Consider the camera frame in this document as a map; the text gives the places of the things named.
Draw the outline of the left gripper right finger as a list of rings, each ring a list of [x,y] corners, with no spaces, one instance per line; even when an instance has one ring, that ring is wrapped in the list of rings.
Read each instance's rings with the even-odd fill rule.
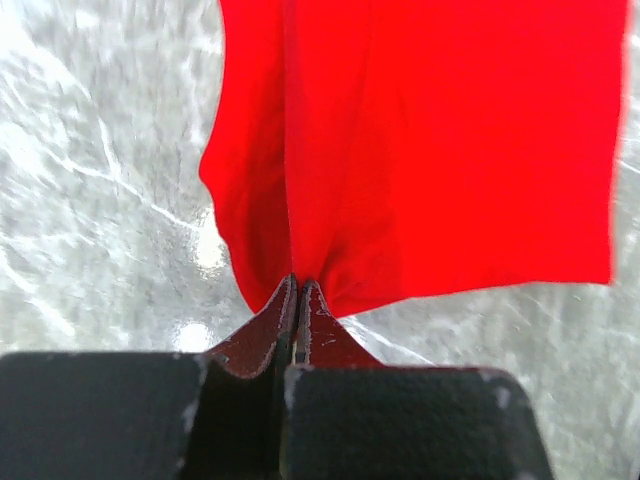
[[[284,383],[287,479],[549,479],[531,402],[490,367],[386,366],[330,313],[299,304]]]

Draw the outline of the red t shirt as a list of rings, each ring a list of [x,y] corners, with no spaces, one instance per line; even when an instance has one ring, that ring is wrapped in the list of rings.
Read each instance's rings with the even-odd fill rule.
[[[238,287],[348,316],[607,284],[627,1],[224,1],[200,175]]]

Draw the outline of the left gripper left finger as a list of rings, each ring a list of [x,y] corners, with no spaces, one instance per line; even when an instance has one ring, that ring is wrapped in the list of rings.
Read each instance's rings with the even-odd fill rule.
[[[298,286],[212,349],[1,358],[5,479],[276,479]]]

